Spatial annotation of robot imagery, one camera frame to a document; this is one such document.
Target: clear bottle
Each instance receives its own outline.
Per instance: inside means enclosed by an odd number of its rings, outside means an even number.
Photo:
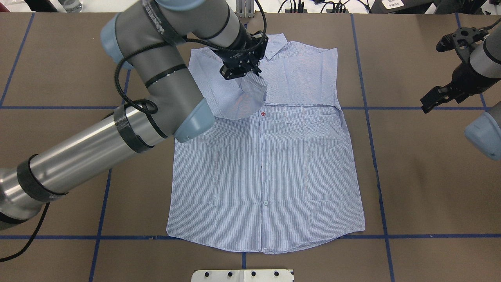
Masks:
[[[58,0],[68,13],[78,13],[82,10],[82,3],[79,0]]]

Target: paper label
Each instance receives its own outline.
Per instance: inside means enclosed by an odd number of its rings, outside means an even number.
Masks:
[[[394,9],[404,6],[402,0],[381,0],[386,9]]]

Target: shirt collar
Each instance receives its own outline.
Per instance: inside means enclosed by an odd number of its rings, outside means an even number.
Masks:
[[[266,46],[265,56],[268,60],[276,55],[287,44],[287,38],[283,33],[269,34],[268,45]]]

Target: white bracket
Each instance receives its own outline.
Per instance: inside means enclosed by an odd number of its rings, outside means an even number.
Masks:
[[[254,0],[236,0],[236,12],[239,18],[254,18]]]
[[[294,282],[290,269],[197,270],[191,282]]]

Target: blue joint cap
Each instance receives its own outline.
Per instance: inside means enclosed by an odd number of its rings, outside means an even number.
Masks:
[[[186,142],[209,130],[215,121],[209,104],[204,98],[176,130],[174,137],[181,143]]]
[[[115,23],[117,22],[118,15],[116,14],[101,30],[101,44],[104,51],[117,64],[124,58],[120,47],[118,47],[117,35],[115,33]],[[129,70],[134,68],[129,62],[125,62],[122,67]]]
[[[187,11],[200,6],[205,0],[156,0],[162,7],[173,11]]]
[[[484,155],[501,160],[501,128],[488,112],[468,125],[464,135]]]

